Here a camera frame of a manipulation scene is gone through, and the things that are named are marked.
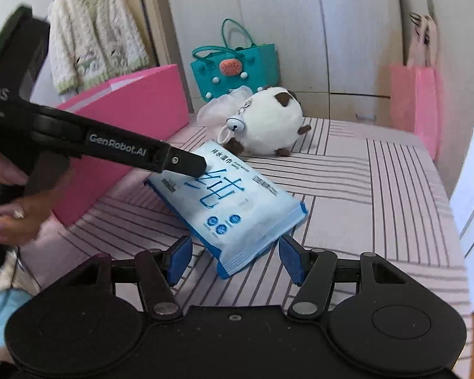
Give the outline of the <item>left hand with ring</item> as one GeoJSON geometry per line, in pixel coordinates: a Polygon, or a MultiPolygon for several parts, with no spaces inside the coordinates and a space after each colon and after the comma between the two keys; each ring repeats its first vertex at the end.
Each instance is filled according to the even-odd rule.
{"type": "MultiPolygon", "coordinates": [[[[49,219],[54,203],[62,194],[61,188],[66,177],[61,176],[50,190],[0,206],[1,245],[25,245],[36,239],[42,224],[49,219]]],[[[0,153],[0,184],[24,185],[26,181],[27,175],[0,153]]]]}

